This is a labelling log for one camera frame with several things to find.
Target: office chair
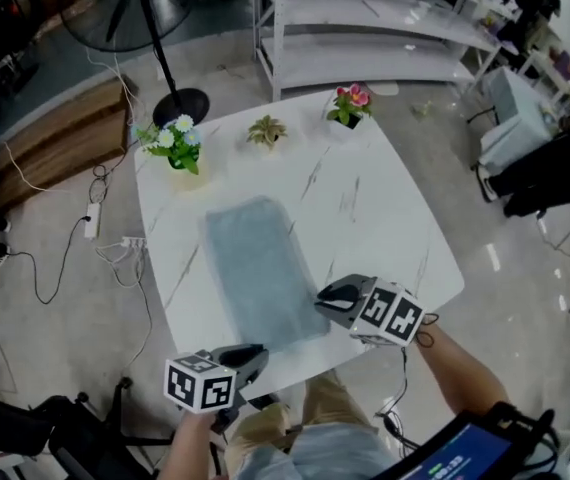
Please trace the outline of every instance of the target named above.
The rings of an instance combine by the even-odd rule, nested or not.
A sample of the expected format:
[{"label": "office chair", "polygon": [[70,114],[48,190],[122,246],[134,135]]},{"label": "office chair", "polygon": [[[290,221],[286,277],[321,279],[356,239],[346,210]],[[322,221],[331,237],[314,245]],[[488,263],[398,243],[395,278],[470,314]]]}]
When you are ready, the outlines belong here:
[{"label": "office chair", "polygon": [[127,446],[167,446],[172,439],[125,436],[121,431],[121,394],[132,381],[123,378],[114,390],[105,421],[99,420],[79,393],[74,402],[64,396],[48,398],[32,410],[0,402],[0,452],[36,456],[49,441],[49,450],[74,480],[150,480]]}]

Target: small succulent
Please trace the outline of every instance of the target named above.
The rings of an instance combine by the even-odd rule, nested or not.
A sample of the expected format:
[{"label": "small succulent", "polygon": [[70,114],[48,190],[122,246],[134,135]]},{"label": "small succulent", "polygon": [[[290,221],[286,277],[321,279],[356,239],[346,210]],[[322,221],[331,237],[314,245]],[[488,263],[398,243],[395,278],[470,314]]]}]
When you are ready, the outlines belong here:
[{"label": "small succulent", "polygon": [[247,142],[254,141],[256,144],[263,142],[267,144],[269,149],[272,149],[279,137],[287,137],[285,125],[278,119],[265,116],[256,121],[249,129]]}]

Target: chair wheel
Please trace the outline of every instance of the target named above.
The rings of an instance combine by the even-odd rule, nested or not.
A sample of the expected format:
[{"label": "chair wheel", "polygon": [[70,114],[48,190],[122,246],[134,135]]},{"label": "chair wheel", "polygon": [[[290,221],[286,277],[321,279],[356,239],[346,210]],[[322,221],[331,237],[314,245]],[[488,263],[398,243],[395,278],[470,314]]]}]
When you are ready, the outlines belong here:
[{"label": "chair wheel", "polygon": [[118,385],[120,387],[122,387],[123,389],[129,389],[132,387],[132,384],[134,384],[134,381],[132,381],[132,379],[130,379],[129,377],[123,377],[121,379],[121,381],[118,383]]}]

